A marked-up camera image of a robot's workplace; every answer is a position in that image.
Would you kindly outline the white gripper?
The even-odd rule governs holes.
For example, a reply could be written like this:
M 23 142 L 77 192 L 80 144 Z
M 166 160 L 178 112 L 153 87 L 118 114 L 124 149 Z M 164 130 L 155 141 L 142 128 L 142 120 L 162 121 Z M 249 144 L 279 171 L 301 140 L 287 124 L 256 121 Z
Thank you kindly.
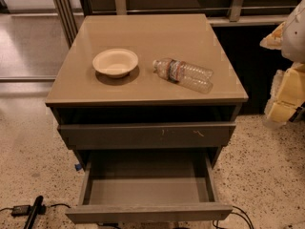
M 269 50 L 280 50 L 284 26 L 282 22 L 259 45 Z M 286 71 L 277 70 L 270 95 L 264 110 L 266 120 L 276 124 L 286 123 L 305 103 L 305 64 L 294 63 Z

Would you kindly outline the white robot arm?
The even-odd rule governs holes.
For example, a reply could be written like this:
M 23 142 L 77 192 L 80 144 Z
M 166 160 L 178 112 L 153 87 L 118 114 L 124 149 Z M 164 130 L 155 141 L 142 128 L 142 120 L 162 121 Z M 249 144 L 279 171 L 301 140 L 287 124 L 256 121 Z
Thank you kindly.
M 287 20 L 281 23 L 260 46 L 280 50 L 293 62 L 286 71 L 277 70 L 264 110 L 264 123 L 270 128 L 285 125 L 304 113 L 305 103 L 305 0 L 302 0 Z

